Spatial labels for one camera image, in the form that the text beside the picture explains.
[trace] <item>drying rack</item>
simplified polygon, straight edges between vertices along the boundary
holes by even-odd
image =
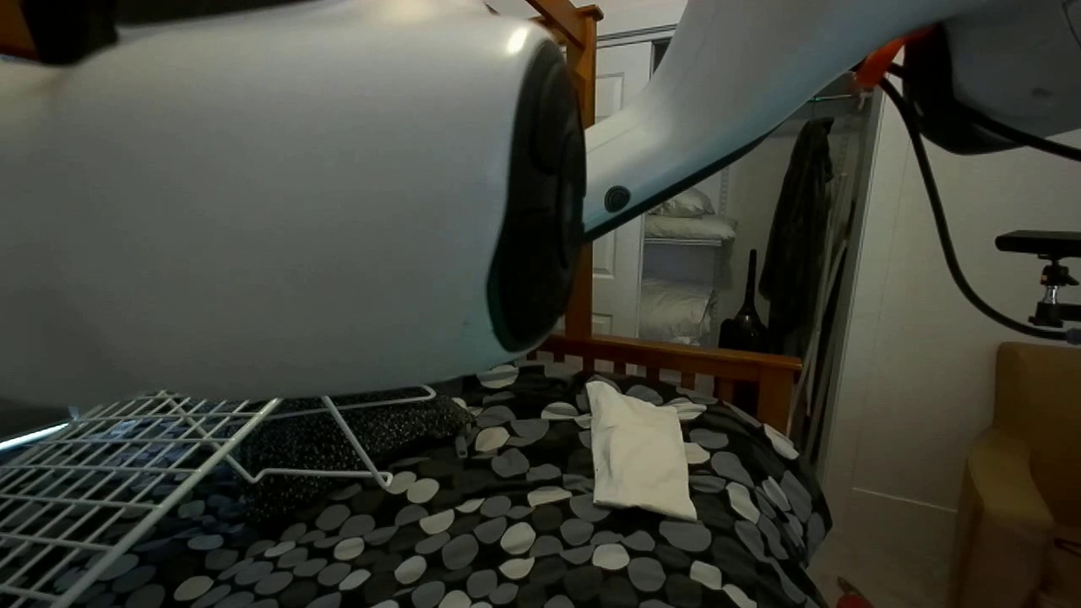
[[[396,402],[430,402],[434,390]],[[265,478],[337,478],[383,486],[377,469],[335,399],[321,408],[357,457],[357,469],[250,472],[234,451],[266,419],[269,402],[207,402],[170,392],[97,406],[63,433],[0,465],[0,605],[70,605],[131,552],[200,480],[234,465]]]

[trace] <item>folded towel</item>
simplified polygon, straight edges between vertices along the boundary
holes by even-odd
[[[678,408],[584,385],[591,402],[596,505],[695,520]]]

